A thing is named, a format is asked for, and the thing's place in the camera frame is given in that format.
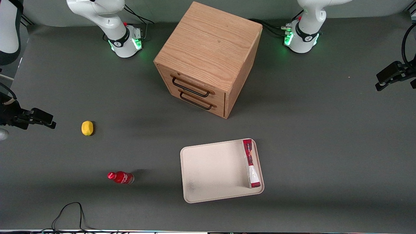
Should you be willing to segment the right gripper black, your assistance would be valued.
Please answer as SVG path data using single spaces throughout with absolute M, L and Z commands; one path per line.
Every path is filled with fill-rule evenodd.
M 21 108 L 18 101 L 14 101 L 9 105 L 5 103 L 10 101 L 12 97 L 1 93 L 0 104 L 0 124 L 1 126 L 15 126 L 20 129 L 28 129 L 30 124 L 42 125 L 50 129 L 56 128 L 56 122 L 53 121 L 53 115 L 42 111 L 38 108 L 31 109 L 31 119 L 24 114 L 25 109 Z

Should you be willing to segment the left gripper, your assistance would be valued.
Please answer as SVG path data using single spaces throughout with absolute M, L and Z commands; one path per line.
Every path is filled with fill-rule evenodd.
M 386 68 L 376 74 L 378 82 L 375 84 L 377 91 L 382 91 L 385 87 L 394 84 L 396 82 L 406 81 L 412 79 L 410 85 L 413 89 L 416 89 L 416 71 L 415 68 L 407 66 L 403 67 L 403 63 L 400 61 L 394 61 Z

